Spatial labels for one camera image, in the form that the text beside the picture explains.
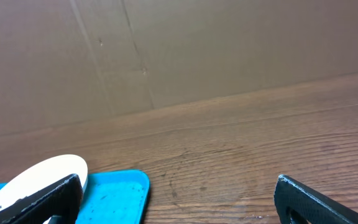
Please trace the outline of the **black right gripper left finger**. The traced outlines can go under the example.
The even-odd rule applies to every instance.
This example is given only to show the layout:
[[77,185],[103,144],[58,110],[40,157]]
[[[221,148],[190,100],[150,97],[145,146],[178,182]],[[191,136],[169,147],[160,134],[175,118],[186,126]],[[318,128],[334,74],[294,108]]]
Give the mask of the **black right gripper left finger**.
[[57,217],[57,223],[74,223],[82,199],[80,178],[70,174],[1,210],[0,224],[43,223],[51,217]]

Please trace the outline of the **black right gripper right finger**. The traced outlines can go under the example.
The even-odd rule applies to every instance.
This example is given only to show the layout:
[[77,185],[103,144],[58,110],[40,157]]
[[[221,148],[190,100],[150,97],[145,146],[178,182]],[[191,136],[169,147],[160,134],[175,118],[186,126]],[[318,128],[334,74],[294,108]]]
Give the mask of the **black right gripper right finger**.
[[279,175],[273,194],[281,223],[358,224],[358,213],[287,176]]

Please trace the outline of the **white round plate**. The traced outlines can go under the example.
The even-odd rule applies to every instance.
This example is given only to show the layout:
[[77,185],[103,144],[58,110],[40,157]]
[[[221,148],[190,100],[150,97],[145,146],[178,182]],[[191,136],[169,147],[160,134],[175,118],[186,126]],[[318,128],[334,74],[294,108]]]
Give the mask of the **white round plate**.
[[[84,194],[88,181],[88,166],[82,157],[66,154],[39,162],[13,178],[0,190],[0,211],[70,174],[79,176]],[[56,221],[57,217],[51,217],[43,223],[57,223]]]

